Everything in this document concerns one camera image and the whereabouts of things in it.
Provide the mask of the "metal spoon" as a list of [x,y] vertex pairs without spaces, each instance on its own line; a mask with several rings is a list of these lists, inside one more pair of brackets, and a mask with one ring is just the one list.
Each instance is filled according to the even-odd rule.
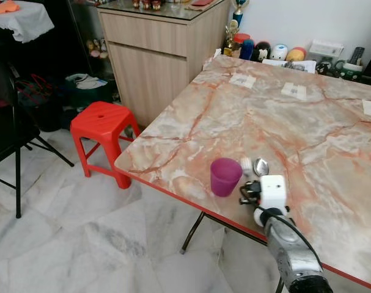
[[263,178],[269,174],[270,169],[267,161],[262,158],[257,158],[252,162],[252,172],[255,174],[256,178]]

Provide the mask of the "purple plastic cup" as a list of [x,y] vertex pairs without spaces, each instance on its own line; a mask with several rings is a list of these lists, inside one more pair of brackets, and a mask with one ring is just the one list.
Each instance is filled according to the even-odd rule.
[[210,188],[213,195],[227,197],[242,177],[242,167],[231,158],[218,158],[210,166]]

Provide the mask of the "black metal table leg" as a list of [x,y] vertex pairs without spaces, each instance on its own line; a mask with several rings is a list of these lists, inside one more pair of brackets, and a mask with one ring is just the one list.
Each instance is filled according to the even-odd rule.
[[187,251],[188,246],[189,246],[191,240],[193,239],[193,236],[196,233],[197,229],[199,228],[200,223],[202,223],[204,217],[205,217],[205,213],[200,212],[196,221],[194,221],[193,225],[191,226],[190,230],[188,231],[188,234],[187,234],[185,240],[183,240],[182,247],[180,248],[180,254],[183,255]]

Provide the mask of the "white paper sheets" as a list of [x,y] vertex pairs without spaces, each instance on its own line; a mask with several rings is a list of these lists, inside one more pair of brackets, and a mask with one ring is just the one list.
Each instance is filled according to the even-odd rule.
[[283,67],[287,69],[305,71],[308,73],[316,73],[317,62],[314,60],[303,60],[303,61],[286,61],[286,60],[272,60],[264,59],[262,63],[275,66]]

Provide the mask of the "dark blue bottle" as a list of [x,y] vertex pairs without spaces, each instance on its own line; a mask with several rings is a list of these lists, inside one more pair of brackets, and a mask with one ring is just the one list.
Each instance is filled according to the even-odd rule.
[[241,44],[239,59],[251,60],[255,43],[252,39],[244,40]]

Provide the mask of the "white round toy figure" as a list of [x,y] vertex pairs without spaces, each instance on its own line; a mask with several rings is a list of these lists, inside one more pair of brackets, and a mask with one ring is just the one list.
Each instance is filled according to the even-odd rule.
[[285,60],[288,55],[289,48],[287,45],[276,44],[274,47],[271,47],[271,53],[269,59],[272,60]]

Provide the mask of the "yellow red toy figure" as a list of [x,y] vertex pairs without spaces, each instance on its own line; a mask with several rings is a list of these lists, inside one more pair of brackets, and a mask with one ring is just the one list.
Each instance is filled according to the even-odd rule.
[[306,58],[306,50],[301,47],[292,48],[285,57],[287,62],[304,61]]

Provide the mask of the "light wooden cabinet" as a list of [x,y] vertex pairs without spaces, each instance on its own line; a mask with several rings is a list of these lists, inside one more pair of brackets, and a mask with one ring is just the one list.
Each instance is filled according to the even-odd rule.
[[230,0],[116,0],[98,6],[123,106],[146,128],[202,72],[224,41]]

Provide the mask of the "dark green mug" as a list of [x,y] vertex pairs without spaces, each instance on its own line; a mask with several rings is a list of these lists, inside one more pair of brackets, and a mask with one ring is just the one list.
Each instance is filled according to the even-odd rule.
[[364,67],[350,63],[346,60],[339,60],[334,64],[334,75],[337,78],[348,81],[358,81],[363,75]]

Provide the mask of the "red plastic stool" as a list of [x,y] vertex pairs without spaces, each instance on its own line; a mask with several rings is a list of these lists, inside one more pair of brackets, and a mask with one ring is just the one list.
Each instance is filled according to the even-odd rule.
[[[104,173],[115,178],[121,189],[130,187],[129,176],[119,173],[114,162],[121,154],[120,140],[132,142],[132,137],[122,136],[121,133],[132,128],[134,137],[139,136],[141,130],[127,107],[107,103],[107,101],[95,101],[84,111],[77,114],[70,122],[70,133],[76,146],[80,164],[84,175],[90,178],[91,171]],[[105,156],[109,159],[109,168],[99,165],[90,165],[87,160],[99,147],[102,147]]]

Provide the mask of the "gold trophy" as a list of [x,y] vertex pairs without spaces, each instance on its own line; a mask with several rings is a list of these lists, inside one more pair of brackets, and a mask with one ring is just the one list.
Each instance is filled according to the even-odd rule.
[[241,42],[235,41],[235,36],[238,33],[238,26],[239,24],[236,20],[230,20],[226,27],[226,40],[222,48],[222,53],[224,55],[233,56],[236,50],[241,49]]

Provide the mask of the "black remote control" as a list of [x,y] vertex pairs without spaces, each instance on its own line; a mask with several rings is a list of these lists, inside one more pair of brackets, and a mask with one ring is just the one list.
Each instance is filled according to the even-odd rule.
[[352,64],[354,66],[361,66],[361,59],[364,55],[365,48],[364,47],[355,47],[352,55],[349,59],[347,59],[347,63]]

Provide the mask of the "dark green bag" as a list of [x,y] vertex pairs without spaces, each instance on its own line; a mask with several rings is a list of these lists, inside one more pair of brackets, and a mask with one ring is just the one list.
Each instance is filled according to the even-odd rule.
[[117,84],[113,80],[102,80],[84,73],[66,76],[63,90],[70,106],[84,109],[95,101],[114,101]]

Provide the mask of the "blue trophy cup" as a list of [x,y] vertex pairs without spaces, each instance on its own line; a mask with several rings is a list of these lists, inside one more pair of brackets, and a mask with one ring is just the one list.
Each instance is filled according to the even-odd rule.
[[233,1],[233,6],[235,6],[235,11],[233,11],[232,14],[232,22],[239,26],[241,23],[243,14],[244,14],[244,9],[249,3],[249,0],[232,0]]

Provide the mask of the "orange cloth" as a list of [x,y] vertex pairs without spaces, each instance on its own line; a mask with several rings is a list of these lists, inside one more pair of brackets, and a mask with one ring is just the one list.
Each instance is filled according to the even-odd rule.
[[0,0],[0,15],[7,12],[16,12],[20,10],[20,6],[13,0]]

